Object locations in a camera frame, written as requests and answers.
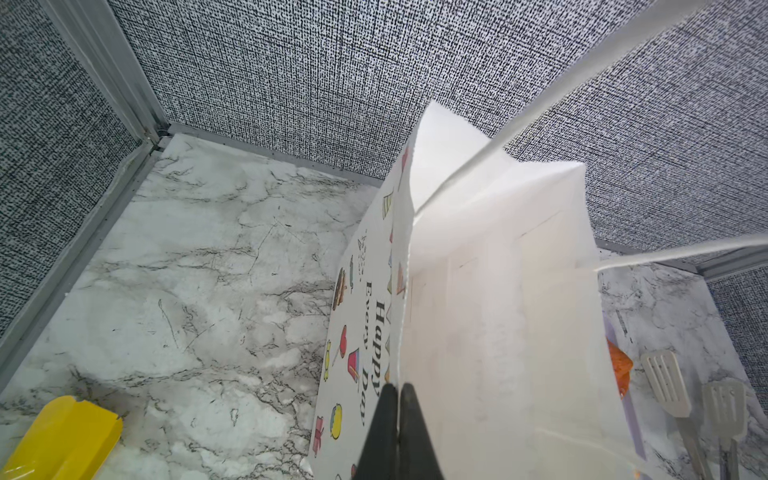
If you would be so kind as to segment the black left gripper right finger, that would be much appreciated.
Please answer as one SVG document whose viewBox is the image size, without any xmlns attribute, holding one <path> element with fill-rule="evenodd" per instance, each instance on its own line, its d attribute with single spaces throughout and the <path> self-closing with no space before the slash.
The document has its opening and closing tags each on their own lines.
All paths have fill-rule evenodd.
<svg viewBox="0 0 768 480">
<path fill-rule="evenodd" d="M 398 452 L 399 479 L 444 479 L 411 383 L 405 383 L 400 393 Z"/>
</svg>

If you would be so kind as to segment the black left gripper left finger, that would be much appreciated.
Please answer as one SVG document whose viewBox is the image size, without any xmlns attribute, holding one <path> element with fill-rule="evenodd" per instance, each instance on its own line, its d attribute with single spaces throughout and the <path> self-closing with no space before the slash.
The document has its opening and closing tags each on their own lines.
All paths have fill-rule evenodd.
<svg viewBox="0 0 768 480">
<path fill-rule="evenodd" d="M 358 460 L 354 480 L 395 478 L 398 445 L 398 390 L 386 384 Z"/>
</svg>

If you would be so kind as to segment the white printed paper bag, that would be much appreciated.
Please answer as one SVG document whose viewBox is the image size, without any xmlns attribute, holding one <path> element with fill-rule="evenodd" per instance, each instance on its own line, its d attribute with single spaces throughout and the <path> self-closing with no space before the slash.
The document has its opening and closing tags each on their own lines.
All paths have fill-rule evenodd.
<svg viewBox="0 0 768 480">
<path fill-rule="evenodd" d="M 444 479 L 658 479 L 636 453 L 597 275 L 763 245 L 745 235 L 601 260 L 584 164 L 506 152 L 548 109 L 701 8 L 657 1 L 493 137 L 425 109 L 337 275 L 308 461 L 353 479 L 383 387 L 411 383 Z"/>
</svg>

